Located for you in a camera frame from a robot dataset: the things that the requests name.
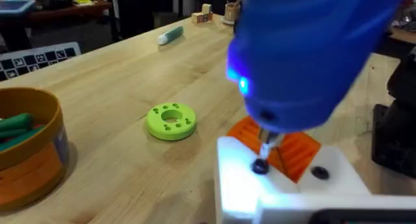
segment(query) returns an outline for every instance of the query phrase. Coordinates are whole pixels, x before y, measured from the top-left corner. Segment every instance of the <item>bowl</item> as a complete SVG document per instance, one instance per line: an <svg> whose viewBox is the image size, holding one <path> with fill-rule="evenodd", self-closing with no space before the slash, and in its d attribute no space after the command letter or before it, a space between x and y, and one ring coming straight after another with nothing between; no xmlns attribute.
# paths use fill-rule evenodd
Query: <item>bowl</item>
<svg viewBox="0 0 416 224"><path fill-rule="evenodd" d="M44 128L0 151L0 211L25 206L48 194L65 176L68 139L58 99L36 88L0 89L0 118L22 113Z"/></svg>

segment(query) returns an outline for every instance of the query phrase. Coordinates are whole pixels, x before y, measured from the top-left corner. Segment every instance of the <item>wooden tabletop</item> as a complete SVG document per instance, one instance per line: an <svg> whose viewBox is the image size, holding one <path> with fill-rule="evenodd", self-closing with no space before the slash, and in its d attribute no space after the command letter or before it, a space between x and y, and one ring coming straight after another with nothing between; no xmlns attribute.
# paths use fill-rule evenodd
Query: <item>wooden tabletop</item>
<svg viewBox="0 0 416 224"><path fill-rule="evenodd" d="M185 33L159 47L157 36ZM71 141L70 172L48 197L0 216L0 223L215 223L216 139L246 116L236 84L225 78L232 28L189 19L141 34L0 87L45 88L60 99ZM398 60L372 55L345 100L308 133L339 146L374 193L415 193L411 179L371 162L372 108L389 104L386 82ZM145 128L163 102L189 105L197 131L163 142Z"/></svg>

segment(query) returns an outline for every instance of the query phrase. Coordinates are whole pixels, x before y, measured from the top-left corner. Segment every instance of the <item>green ring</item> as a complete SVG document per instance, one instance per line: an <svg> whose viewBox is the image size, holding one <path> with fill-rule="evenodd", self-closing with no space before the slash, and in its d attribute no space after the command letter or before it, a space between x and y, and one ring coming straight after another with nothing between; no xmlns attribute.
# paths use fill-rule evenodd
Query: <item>green ring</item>
<svg viewBox="0 0 416 224"><path fill-rule="evenodd" d="M195 112L181 103L163 103L153 107L146 122L150 134L161 140L181 140L190 136L196 128Z"/></svg>

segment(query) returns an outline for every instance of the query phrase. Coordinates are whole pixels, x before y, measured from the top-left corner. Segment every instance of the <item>orange 3d printed part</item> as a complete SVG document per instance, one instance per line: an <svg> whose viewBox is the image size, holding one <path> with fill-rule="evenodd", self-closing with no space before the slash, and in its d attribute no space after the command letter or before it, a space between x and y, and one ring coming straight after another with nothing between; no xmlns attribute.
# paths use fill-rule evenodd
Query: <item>orange 3d printed part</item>
<svg viewBox="0 0 416 224"><path fill-rule="evenodd" d="M259 126L251 117L245 117L239 121L227 133L228 136L233 136L241 143L249 147L255 153L259 153L261 141L257 137ZM283 139L279 152L273 149L267 158L268 163L274 166L280 172L283 172L283 165L285 165L286 176L293 182L298 182L305 169L311 163L316 153L320 148L320 143L302 132L286 134Z"/></svg>

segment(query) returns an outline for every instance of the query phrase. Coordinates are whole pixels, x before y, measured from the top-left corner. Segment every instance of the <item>small wooden block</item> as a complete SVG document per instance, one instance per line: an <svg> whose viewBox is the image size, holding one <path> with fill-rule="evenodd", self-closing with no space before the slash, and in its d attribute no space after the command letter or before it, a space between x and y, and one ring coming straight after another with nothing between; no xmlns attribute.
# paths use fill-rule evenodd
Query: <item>small wooden block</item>
<svg viewBox="0 0 416 224"><path fill-rule="evenodd" d="M211 4L203 4L202 14L209 14L209 13L211 13Z"/></svg>
<svg viewBox="0 0 416 224"><path fill-rule="evenodd" d="M203 14L201 12L192 13L192 22L193 23L200 23L199 19L200 19L201 16L203 16Z"/></svg>
<svg viewBox="0 0 416 224"><path fill-rule="evenodd" d="M197 12L192 14L193 23L203 23L210 20L213 20L213 13L202 14L202 12Z"/></svg>

